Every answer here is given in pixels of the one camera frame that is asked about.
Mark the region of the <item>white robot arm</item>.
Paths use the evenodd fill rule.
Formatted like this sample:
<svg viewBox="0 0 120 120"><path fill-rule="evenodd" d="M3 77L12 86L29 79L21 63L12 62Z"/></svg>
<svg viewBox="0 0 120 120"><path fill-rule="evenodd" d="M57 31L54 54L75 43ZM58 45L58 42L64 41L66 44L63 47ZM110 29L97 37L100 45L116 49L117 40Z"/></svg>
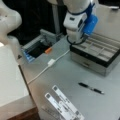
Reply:
<svg viewBox="0 0 120 120"><path fill-rule="evenodd" d="M92 0L47 0L54 5L67 8L63 22L67 32L67 41L71 45L84 43L93 32L98 18L94 14L95 2Z"/></svg>

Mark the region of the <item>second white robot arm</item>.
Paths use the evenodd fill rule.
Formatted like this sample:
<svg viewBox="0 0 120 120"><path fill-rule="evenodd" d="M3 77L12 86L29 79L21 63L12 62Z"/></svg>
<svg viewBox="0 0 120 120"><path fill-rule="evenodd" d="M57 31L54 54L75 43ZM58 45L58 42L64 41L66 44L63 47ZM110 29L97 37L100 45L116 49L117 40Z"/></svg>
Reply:
<svg viewBox="0 0 120 120"><path fill-rule="evenodd" d="M3 0L0 0L0 42L3 45L10 45L16 59L22 57L20 43L9 33L16 30L22 23L21 15L9 8Z"/></svg>

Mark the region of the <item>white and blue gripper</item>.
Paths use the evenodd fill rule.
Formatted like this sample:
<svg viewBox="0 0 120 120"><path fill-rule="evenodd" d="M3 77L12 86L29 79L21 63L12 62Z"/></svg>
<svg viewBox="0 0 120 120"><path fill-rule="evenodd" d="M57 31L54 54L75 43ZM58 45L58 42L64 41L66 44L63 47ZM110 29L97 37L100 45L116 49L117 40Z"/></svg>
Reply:
<svg viewBox="0 0 120 120"><path fill-rule="evenodd" d="M67 5L67 13L64 19L64 27L67 32L67 41L71 45L84 43L98 22L97 16L93 13L94 3L87 3L83 6L80 3Z"/></svg>

